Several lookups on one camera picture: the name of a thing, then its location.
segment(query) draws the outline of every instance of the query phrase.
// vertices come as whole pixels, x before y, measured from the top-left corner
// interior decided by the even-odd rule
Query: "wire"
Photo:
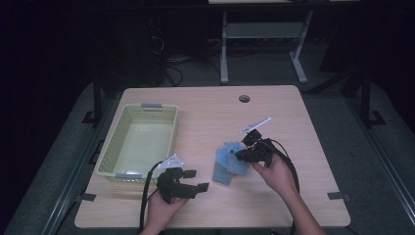
[[[161,164],[161,162],[156,163],[152,169],[147,173],[147,178],[146,178],[146,183],[144,184],[144,189],[143,189],[143,198],[141,199],[141,210],[140,210],[140,228],[138,233],[141,233],[143,231],[144,228],[144,214],[146,212],[146,206],[147,206],[147,194],[149,192],[149,186],[150,186],[150,181],[152,179],[152,175],[153,175],[153,171],[156,169],[156,167]]]

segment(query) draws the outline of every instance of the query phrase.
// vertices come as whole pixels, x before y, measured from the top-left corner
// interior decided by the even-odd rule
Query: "human hand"
[[[283,199],[298,192],[290,169],[276,154],[273,154],[272,163],[269,167],[262,166],[259,163],[253,163],[252,166],[262,176],[265,183]]]
[[[189,201],[189,199],[173,199],[166,203],[158,190],[150,197],[147,222],[141,235],[157,235],[171,221],[173,216]]]

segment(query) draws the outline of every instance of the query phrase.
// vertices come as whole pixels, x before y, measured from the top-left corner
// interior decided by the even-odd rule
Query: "basket handle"
[[[137,174],[116,173],[115,178],[142,179],[143,175],[140,173],[137,173]]]

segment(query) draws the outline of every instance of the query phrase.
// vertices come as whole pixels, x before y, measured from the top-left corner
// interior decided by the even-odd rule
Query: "blue cloth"
[[[216,150],[213,181],[229,185],[233,174],[246,175],[248,163],[239,161],[235,153],[245,149],[239,142],[225,142]]]

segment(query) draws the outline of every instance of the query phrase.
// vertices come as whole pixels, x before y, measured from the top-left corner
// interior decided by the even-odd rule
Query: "plastic basket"
[[[178,108],[162,104],[124,106],[97,173],[114,181],[143,181],[173,154]],[[153,179],[163,172],[155,169]]]

